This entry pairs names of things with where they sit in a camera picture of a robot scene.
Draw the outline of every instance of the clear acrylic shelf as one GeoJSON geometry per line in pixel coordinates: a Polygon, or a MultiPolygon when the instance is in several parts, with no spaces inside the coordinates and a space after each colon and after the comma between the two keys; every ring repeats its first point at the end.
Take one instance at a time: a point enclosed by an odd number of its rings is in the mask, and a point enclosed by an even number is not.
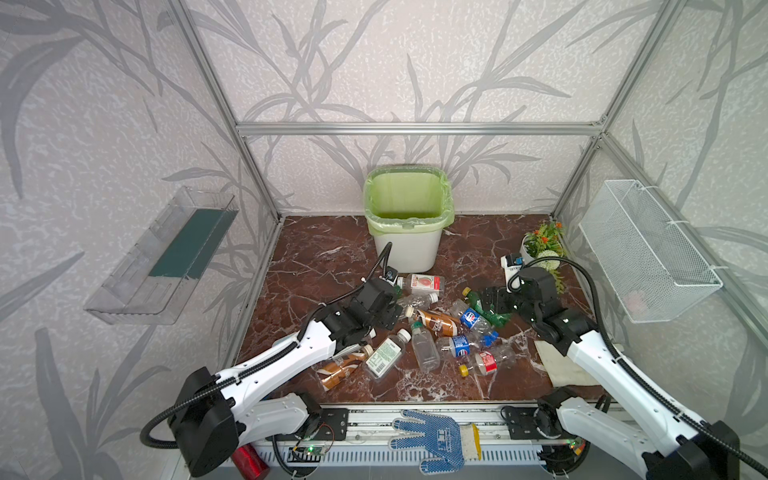
{"type": "Polygon", "coordinates": [[[110,324],[176,323],[237,215],[233,199],[179,189],[85,310],[110,324]]]}

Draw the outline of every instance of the work glove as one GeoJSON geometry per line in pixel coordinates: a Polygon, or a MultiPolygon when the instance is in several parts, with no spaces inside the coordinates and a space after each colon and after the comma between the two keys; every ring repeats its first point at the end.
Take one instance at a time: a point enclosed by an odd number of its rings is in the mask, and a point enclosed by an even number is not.
{"type": "Polygon", "coordinates": [[[405,418],[395,419],[392,427],[411,435],[400,435],[389,440],[392,450],[426,449],[434,455],[419,466],[424,475],[456,472],[466,460],[480,458],[478,428],[474,423],[461,425],[451,417],[403,410],[405,418]]]}

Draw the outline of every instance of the marble floor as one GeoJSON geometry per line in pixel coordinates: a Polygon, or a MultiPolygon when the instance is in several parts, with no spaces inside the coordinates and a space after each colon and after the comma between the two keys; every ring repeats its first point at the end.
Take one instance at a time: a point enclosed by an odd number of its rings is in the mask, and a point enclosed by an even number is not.
{"type": "MultiPolygon", "coordinates": [[[[519,251],[522,237],[545,215],[459,215],[445,229],[435,266],[428,272],[443,276],[445,295],[433,306],[448,309],[469,286],[480,290],[502,285],[499,258],[519,251]]],[[[240,349],[238,362],[263,352],[272,343],[298,330],[301,319],[318,302],[349,291],[376,261],[373,238],[365,217],[287,217],[240,349]]],[[[569,266],[562,266],[567,290],[565,306],[588,311],[584,293],[569,266]]],[[[395,327],[395,331],[405,324],[395,327]]],[[[274,395],[309,392],[319,403],[334,402],[443,402],[478,400],[534,400],[552,390],[534,346],[537,335],[519,316],[499,330],[518,354],[515,366],[496,375],[462,378],[453,360],[437,370],[419,371],[408,348],[396,371],[374,382],[356,371],[340,385],[324,392],[317,374],[307,369],[279,387],[274,395]]],[[[377,329],[373,345],[389,334],[377,329]]],[[[596,399],[602,388],[575,387],[586,399],[596,399]]]]}

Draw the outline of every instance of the white trash can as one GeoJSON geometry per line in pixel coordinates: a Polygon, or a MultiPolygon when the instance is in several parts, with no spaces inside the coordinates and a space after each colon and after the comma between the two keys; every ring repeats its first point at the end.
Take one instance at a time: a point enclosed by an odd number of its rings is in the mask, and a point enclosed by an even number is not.
{"type": "Polygon", "coordinates": [[[363,198],[376,252],[392,242],[388,264],[398,272],[431,269],[442,229],[454,217],[451,182],[445,172],[417,165],[377,168],[368,175],[363,198]]]}

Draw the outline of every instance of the wallpaper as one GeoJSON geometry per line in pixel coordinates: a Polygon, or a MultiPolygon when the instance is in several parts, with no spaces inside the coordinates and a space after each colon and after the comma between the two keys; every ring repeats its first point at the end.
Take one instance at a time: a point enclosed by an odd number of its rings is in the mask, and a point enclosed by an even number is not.
{"type": "Polygon", "coordinates": [[[188,4],[240,121],[593,121],[661,2],[188,4]]]}
{"type": "Polygon", "coordinates": [[[767,6],[684,8],[611,133],[768,310],[767,6]]]}
{"type": "MultiPolygon", "coordinates": [[[[766,305],[768,133],[766,2],[688,2],[611,127],[634,161],[766,305]]],[[[719,294],[667,323],[633,324],[578,221],[603,181],[624,178],[598,153],[561,215],[571,254],[596,275],[614,336],[656,382],[740,435],[768,462],[768,356],[719,294]]],[[[762,478],[742,464],[743,478],[762,478]]]]}
{"type": "Polygon", "coordinates": [[[250,149],[283,211],[360,214],[372,169],[418,163],[448,174],[457,212],[548,214],[587,142],[569,136],[285,136],[251,139],[250,149]],[[444,162],[441,151],[458,153],[444,162]]]}
{"type": "MultiPolygon", "coordinates": [[[[187,3],[240,122],[596,121],[661,5],[187,3]]],[[[585,143],[463,136],[249,141],[280,209],[294,214],[361,213],[371,166],[412,163],[446,169],[458,211],[546,212],[585,143]]]]}
{"type": "Polygon", "coordinates": [[[0,3],[0,478],[160,478],[178,452],[138,430],[221,364],[264,261],[275,223],[164,8],[0,3]],[[182,185],[240,212],[178,321],[86,313],[182,185]]]}

